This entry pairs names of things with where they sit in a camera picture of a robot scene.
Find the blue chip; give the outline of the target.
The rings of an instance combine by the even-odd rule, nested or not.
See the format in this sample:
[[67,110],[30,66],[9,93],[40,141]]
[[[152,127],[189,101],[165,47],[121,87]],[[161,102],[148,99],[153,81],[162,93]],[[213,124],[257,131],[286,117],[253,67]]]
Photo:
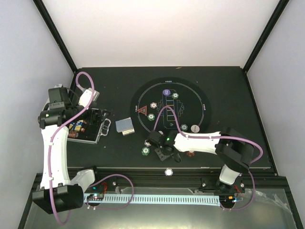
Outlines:
[[146,140],[145,140],[145,142],[144,142],[144,145],[145,145],[146,147],[150,147],[150,146],[151,146],[151,144],[150,144],[148,141],[146,141]]

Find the green poker chip stack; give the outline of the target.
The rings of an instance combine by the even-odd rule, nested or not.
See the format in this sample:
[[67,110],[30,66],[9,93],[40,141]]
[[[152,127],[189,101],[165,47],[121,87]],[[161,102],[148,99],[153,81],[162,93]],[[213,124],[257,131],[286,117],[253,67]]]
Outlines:
[[150,153],[149,147],[143,147],[142,150],[141,150],[141,153],[142,153],[143,156],[149,155],[149,153]]

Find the white chip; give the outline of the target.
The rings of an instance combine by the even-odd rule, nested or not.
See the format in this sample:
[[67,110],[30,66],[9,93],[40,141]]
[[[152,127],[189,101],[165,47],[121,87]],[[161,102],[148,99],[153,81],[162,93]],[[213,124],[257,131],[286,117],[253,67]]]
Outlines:
[[170,168],[165,169],[164,171],[166,176],[172,176],[173,175],[173,170]]

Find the white round blind button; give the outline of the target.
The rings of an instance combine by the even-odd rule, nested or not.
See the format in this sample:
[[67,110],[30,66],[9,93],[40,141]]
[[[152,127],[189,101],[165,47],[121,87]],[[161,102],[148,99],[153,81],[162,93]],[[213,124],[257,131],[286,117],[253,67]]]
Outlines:
[[198,133],[200,131],[200,127],[198,125],[192,125],[191,126],[191,131],[193,133]]

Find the red triangular dealer button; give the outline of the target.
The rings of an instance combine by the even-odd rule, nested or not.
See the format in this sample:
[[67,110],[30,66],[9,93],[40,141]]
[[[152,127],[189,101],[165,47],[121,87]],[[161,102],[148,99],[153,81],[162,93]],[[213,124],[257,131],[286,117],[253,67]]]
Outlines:
[[143,106],[137,110],[138,113],[147,116],[147,106]]

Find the purple round blind button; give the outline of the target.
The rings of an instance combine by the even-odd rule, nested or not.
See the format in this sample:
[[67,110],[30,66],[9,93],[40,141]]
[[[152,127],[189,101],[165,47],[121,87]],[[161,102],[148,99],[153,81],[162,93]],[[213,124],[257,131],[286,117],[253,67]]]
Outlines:
[[163,90],[163,95],[164,96],[171,96],[171,94],[172,94],[171,90],[169,90],[169,89],[164,89]]

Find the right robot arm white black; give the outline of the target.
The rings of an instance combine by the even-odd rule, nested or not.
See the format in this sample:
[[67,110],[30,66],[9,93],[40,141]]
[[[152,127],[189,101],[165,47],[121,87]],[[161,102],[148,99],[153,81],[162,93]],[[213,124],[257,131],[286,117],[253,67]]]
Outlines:
[[146,142],[156,147],[155,152],[161,160],[172,157],[181,161],[180,152],[203,152],[216,155],[224,163],[219,178],[204,181],[205,190],[230,193],[239,175],[249,172],[254,154],[252,143],[242,138],[231,128],[224,132],[209,134],[186,133],[177,130],[163,134],[152,130]]

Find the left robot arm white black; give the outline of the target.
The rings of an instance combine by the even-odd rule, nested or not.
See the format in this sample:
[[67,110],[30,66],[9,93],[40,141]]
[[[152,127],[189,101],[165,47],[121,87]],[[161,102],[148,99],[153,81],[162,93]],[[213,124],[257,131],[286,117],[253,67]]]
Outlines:
[[89,167],[69,178],[67,168],[67,141],[70,124],[93,113],[106,112],[91,108],[99,92],[91,88],[82,89],[76,105],[69,99],[68,89],[54,87],[48,90],[49,98],[38,116],[38,123],[44,144],[42,180],[37,191],[33,192],[33,202],[48,214],[80,208],[85,191],[98,190],[102,178],[96,175],[96,168]]

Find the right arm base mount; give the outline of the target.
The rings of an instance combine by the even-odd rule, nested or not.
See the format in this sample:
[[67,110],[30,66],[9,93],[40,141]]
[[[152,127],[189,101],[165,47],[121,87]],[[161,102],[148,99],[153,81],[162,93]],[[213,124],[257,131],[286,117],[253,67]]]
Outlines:
[[243,201],[245,196],[241,177],[238,177],[232,185],[228,185],[220,182],[216,176],[205,176],[201,178],[199,190],[218,196],[224,208],[233,208],[235,203]]

